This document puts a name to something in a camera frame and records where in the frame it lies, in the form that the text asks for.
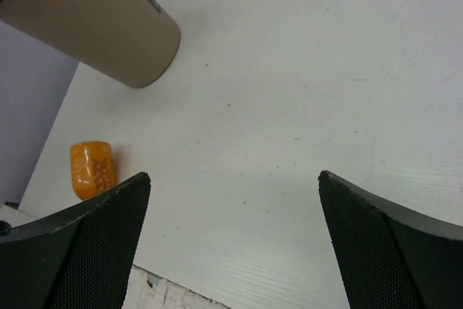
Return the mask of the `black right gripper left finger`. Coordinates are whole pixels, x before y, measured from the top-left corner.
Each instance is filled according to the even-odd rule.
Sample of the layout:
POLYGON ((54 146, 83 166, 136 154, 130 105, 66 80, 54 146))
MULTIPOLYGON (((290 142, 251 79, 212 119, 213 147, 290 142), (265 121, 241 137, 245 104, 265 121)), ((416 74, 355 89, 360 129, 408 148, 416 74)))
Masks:
POLYGON ((17 227, 1 223, 2 308, 121 308, 150 197, 140 172, 17 227))

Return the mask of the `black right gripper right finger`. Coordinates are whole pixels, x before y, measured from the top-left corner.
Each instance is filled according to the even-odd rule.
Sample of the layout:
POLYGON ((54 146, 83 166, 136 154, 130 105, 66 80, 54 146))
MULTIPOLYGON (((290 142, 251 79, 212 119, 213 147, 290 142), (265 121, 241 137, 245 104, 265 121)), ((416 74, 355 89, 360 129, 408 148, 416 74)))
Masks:
POLYGON ((351 308, 461 308, 462 227, 322 171, 319 196, 351 308))

